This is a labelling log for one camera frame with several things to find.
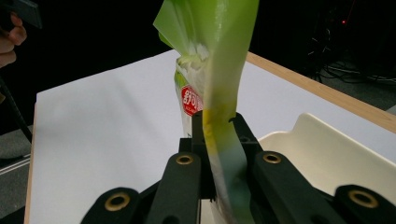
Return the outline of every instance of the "white plastic tray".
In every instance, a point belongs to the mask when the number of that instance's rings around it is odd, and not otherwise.
[[[263,150],[286,156],[317,189],[334,195],[343,185],[374,190],[396,204],[396,164],[304,113],[289,132],[258,139]]]

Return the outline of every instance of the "gray floor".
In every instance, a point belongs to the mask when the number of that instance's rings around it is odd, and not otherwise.
[[[374,85],[370,83],[350,84],[338,78],[332,78],[325,71],[322,71],[321,74],[323,84],[355,97],[369,105],[383,110],[388,110],[396,105],[396,86]],[[0,136],[0,158],[10,158],[28,153],[30,153],[30,143],[21,131]],[[0,175],[0,218],[24,206],[28,171],[29,166],[25,165],[19,169]]]

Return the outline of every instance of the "black device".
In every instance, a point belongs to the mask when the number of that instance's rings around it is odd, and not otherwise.
[[[43,28],[38,4],[29,0],[0,0],[0,8],[7,12],[15,12],[27,23],[38,29]]]
[[[245,120],[233,122],[247,157],[250,211],[255,223],[396,223],[396,206],[357,185],[334,196],[314,188],[284,155],[262,150]],[[201,223],[201,200],[216,200],[202,131],[202,111],[192,116],[192,138],[180,138],[160,181],[138,193],[115,188],[103,193],[81,224]]]

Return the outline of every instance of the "red label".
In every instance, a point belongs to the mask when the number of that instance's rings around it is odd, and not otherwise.
[[[184,112],[190,116],[203,109],[202,100],[190,85],[181,88]]]

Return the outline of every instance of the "cable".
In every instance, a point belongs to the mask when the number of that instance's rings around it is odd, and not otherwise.
[[[11,110],[12,110],[12,115],[17,122],[18,126],[21,128],[23,134],[26,136],[26,138],[29,140],[30,143],[32,143],[32,132],[30,131],[29,127],[27,126],[21,111],[18,109],[17,104],[14,101],[14,98],[12,97],[11,92],[8,90],[8,87],[6,85],[6,82],[2,79],[0,76],[0,88],[4,90],[4,95],[6,96],[6,101],[9,103]]]

